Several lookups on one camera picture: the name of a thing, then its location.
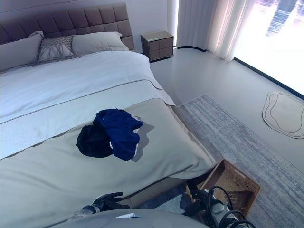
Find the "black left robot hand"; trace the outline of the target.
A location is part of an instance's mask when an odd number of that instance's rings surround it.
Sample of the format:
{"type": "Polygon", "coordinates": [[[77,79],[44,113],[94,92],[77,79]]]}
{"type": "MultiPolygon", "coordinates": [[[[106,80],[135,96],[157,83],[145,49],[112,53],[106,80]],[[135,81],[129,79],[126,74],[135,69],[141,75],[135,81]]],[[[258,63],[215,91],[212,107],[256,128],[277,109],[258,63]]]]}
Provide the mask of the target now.
{"type": "Polygon", "coordinates": [[[108,211],[115,209],[129,209],[130,206],[120,204],[123,192],[114,192],[102,195],[96,198],[92,205],[97,206],[100,211],[108,211]]]}

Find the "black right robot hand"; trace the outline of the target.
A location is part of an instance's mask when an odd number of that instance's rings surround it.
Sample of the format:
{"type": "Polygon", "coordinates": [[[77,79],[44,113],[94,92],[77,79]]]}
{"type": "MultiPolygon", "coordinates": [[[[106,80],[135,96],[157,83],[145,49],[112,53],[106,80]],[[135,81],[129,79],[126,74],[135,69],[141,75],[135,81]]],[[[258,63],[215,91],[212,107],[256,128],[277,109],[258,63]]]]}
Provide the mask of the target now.
{"type": "Polygon", "coordinates": [[[200,211],[206,211],[210,214],[211,197],[214,190],[190,190],[190,194],[194,202],[185,208],[183,215],[192,217],[198,214],[200,211]]]}

